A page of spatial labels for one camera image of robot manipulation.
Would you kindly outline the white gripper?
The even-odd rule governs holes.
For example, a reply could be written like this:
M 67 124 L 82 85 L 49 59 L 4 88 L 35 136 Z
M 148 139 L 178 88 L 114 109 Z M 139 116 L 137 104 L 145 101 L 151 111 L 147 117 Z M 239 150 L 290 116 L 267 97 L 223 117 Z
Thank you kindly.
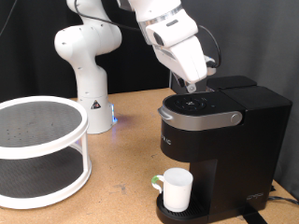
M 154 46 L 153 49 L 160 63 L 187 81 L 187 92 L 196 92 L 193 83 L 207 75 L 206 61 L 198 38 L 191 36 L 170 48 Z

